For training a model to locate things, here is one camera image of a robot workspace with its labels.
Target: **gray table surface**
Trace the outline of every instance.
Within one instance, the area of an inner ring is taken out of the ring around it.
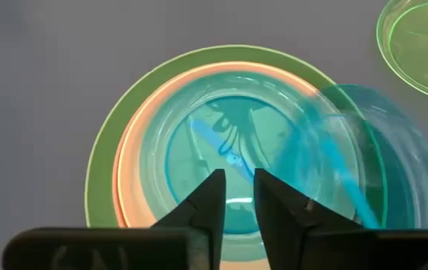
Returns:
[[[103,120],[143,74],[219,44],[282,50],[372,86],[428,139],[428,96],[388,70],[386,0],[0,0],[0,254],[15,233],[85,226],[85,168]]]

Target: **green plastic lid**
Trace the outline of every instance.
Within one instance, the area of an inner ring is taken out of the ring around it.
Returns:
[[[392,0],[382,11],[377,41],[387,64],[428,95],[428,0]]]

